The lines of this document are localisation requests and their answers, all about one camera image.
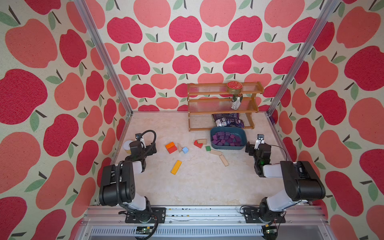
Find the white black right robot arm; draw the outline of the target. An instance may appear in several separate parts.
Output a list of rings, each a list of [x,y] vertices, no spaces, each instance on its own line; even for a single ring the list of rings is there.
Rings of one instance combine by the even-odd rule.
[[[260,202],[258,218],[261,222],[273,222],[292,206],[326,196],[322,181],[308,161],[271,164],[272,145],[264,142],[264,135],[258,135],[255,144],[247,143],[245,152],[254,158],[254,169],[260,178],[279,178],[284,182],[283,190]]]

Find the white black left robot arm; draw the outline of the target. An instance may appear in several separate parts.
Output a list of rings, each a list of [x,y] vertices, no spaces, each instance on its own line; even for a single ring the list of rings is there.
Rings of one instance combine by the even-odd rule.
[[[123,161],[103,168],[99,202],[102,206],[121,207],[121,214],[140,223],[153,220],[157,224],[159,220],[152,211],[150,201],[136,193],[135,184],[135,176],[146,169],[147,156],[157,153],[157,134],[153,130],[147,130],[135,137],[129,143],[129,153]]]

